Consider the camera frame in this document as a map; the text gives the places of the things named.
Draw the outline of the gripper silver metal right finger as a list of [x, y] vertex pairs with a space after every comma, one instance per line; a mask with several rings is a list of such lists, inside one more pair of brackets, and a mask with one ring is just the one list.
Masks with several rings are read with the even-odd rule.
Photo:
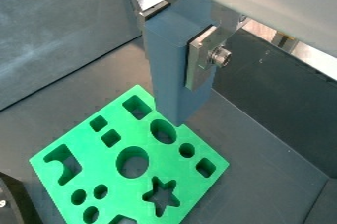
[[211, 76], [215, 67], [223, 68], [232, 52], [225, 48], [227, 39], [251, 21], [251, 18], [231, 8], [213, 3], [211, 7], [213, 24], [196, 35], [188, 44], [186, 87], [195, 91]]

